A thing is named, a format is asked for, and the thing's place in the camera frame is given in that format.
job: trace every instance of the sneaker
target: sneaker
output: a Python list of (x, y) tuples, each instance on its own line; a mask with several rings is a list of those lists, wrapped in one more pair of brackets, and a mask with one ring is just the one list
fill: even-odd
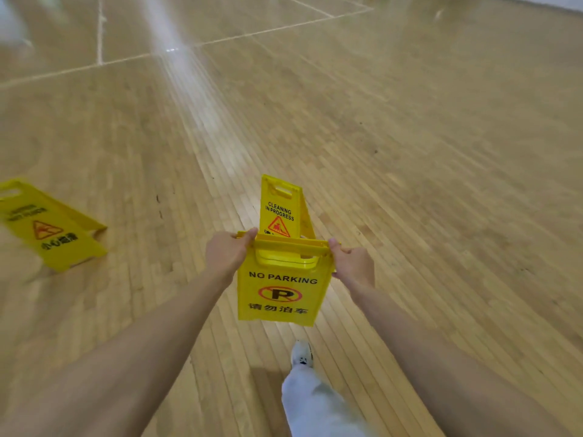
[(306, 365), (314, 367), (314, 356), (312, 355), (312, 348), (305, 340), (296, 340), (293, 349), (291, 350), (291, 366)]

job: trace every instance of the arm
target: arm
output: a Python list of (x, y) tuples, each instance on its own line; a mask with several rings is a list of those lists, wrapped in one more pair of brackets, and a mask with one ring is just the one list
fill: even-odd
[(175, 298), (65, 367), (0, 426), (0, 436), (140, 436), (256, 233), (249, 230), (241, 239), (215, 235), (206, 247), (203, 273)]
[(329, 241), (335, 277), (387, 344), (449, 437), (571, 437), (542, 406), (509, 382), (423, 327), (374, 289), (374, 262), (364, 248)]

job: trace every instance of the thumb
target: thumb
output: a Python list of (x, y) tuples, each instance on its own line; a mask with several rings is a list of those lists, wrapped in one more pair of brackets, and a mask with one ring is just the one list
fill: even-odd
[(251, 242), (253, 242), (253, 239), (255, 239), (255, 236), (257, 235), (258, 231), (259, 229), (257, 227), (253, 227), (247, 232), (245, 232), (241, 239), (243, 240), (243, 243), (245, 244), (246, 247), (249, 246)]
[(328, 246), (332, 250), (332, 254), (337, 255), (341, 252), (340, 250), (340, 243), (336, 240), (336, 238), (330, 238), (328, 240)]

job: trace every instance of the person's right arm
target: person's right arm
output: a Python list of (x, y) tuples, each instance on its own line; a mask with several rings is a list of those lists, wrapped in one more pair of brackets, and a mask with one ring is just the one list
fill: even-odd
[(335, 277), (350, 291), (448, 437), (572, 437), (534, 399), (374, 288), (374, 262), (364, 248), (329, 241)]

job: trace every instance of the hardwood floor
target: hardwood floor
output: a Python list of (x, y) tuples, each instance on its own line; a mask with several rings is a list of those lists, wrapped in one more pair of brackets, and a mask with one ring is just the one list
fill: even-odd
[[(267, 173), (304, 188), (320, 238), (368, 248), (408, 312), (583, 433), (580, 14), (9, 1), (0, 181), (106, 223), (109, 254), (53, 275), (0, 232), (3, 414), (172, 297), (213, 232), (257, 225)], [(239, 322), (229, 288), (145, 435), (288, 435), (296, 338), (380, 436), (442, 435), (337, 281), (313, 328)]]

